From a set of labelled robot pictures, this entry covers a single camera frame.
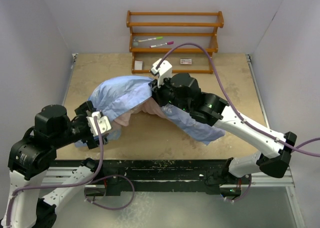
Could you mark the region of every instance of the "pink marker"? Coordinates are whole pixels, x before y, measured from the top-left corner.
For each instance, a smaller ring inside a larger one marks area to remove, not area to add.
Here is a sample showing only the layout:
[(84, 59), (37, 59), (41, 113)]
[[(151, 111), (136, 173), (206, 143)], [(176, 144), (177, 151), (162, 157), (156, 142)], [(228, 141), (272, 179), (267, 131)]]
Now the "pink marker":
[(173, 44), (174, 42), (171, 41), (171, 42), (166, 42), (166, 43), (160, 43), (160, 44), (156, 44), (156, 45), (151, 45), (150, 47), (160, 47), (160, 46), (163, 46), (163, 45), (171, 45)]

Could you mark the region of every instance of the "orange wooden shelf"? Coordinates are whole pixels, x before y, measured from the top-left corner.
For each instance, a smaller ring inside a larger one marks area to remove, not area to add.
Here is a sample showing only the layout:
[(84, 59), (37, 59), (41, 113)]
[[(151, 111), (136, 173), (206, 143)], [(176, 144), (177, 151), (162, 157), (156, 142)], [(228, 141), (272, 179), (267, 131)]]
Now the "orange wooden shelf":
[[(132, 15), (189, 15), (189, 16), (216, 16), (215, 22), (131, 22)], [(126, 15), (126, 26), (130, 29), (130, 41), (129, 51), (132, 53), (132, 73), (149, 73), (149, 70), (135, 70), (135, 55), (136, 53), (167, 53), (171, 48), (149, 48), (149, 47), (133, 47), (134, 36), (204, 36), (210, 37), (209, 47), (206, 51), (212, 58), (214, 52), (218, 52), (218, 41), (217, 31), (218, 27), (224, 26), (224, 18), (221, 11), (219, 12), (131, 12), (128, 11)], [(138, 26), (179, 26), (179, 27), (213, 27), (212, 33), (197, 33), (197, 32), (134, 32), (133, 27)], [(178, 48), (174, 52), (180, 53), (202, 53), (199, 48)], [(177, 72), (188, 72), (188, 73), (209, 73), (212, 74), (214, 71), (209, 65), (209, 70), (173, 70), (173, 73)]]

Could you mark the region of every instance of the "wooden table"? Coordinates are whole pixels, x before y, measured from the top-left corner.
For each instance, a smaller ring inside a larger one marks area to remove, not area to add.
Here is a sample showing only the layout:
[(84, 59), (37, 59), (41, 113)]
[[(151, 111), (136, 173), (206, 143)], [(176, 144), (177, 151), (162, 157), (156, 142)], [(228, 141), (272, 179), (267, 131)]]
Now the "wooden table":
[[(148, 54), (141, 57), (146, 69), (161, 56)], [(208, 60), (202, 54), (174, 54), (169, 57), (174, 69), (180, 69), (180, 58), (192, 58), (190, 69), (206, 69)], [(67, 92), (65, 107), (69, 117), (74, 109), (88, 99), (93, 90), (103, 81), (122, 75), (131, 75), (131, 54), (80, 54), (74, 67)], [(221, 54), (214, 57), (214, 63), (222, 83), (243, 114), (265, 124), (252, 75), (244, 54)], [(192, 74), (204, 92), (224, 97), (214, 74)], [(174, 123), (156, 115), (133, 114), (128, 127), (122, 128), (117, 141), (104, 146), (105, 159), (226, 159), (241, 157), (256, 151), (254, 147), (238, 137), (227, 133), (208, 146), (192, 139)], [(98, 159), (99, 148), (66, 146), (57, 151), (58, 160), (82, 160), (88, 157)]]

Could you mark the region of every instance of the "marker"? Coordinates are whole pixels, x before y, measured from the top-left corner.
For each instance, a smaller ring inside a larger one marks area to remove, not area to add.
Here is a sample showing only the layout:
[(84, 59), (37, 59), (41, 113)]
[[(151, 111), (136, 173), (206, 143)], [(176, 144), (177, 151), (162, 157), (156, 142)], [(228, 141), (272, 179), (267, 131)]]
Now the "marker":
[(144, 40), (138, 40), (138, 42), (146, 42), (146, 41), (152, 41), (152, 40), (158, 40), (158, 39), (163, 39), (163, 37), (152, 37)]
[(160, 44), (156, 44), (156, 45), (151, 45), (150, 47), (160, 47), (160, 46), (163, 46), (163, 45), (171, 45), (173, 44), (174, 42), (171, 41), (171, 42), (166, 42), (166, 43), (160, 43)]

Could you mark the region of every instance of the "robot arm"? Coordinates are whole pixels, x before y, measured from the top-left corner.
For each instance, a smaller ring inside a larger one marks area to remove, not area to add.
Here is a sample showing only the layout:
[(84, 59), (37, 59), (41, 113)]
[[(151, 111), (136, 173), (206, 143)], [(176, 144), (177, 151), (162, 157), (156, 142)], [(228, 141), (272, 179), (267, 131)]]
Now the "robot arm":
[[(34, 127), (30, 128), (23, 139), (15, 143), (10, 151), (10, 194), (22, 187), (38, 187), (47, 173), (50, 163), (57, 157), (57, 149), (82, 140), (89, 149), (99, 145), (94, 136), (98, 135), (94, 123), (97, 117), (99, 129), (106, 134), (111, 125), (106, 116), (96, 111), (90, 101), (75, 110), (76, 116), (70, 120), (63, 106), (50, 105), (35, 116)], [(84, 160), (73, 176), (63, 185), (85, 182), (97, 170), (92, 159)], [(61, 208), (84, 186), (57, 188), (39, 199), (39, 189), (19, 192), (11, 212), (12, 228), (52, 227)], [(7, 212), (0, 227), (7, 227)]]
[(159, 104), (174, 105), (190, 114), (196, 121), (224, 129), (258, 149), (253, 155), (243, 158), (230, 158), (226, 170), (235, 177), (246, 174), (264, 172), (281, 178), (284, 176), (290, 162), (291, 149), (279, 143), (279, 140), (294, 145), (297, 136), (270, 130), (269, 128), (242, 115), (260, 130), (277, 137), (276, 140), (263, 135), (246, 125), (229, 106), (228, 102), (212, 93), (202, 92), (195, 78), (188, 73), (178, 73), (172, 76), (172, 66), (164, 61), (156, 69), (161, 59), (153, 64), (151, 73), (158, 76), (151, 82), (152, 97)]

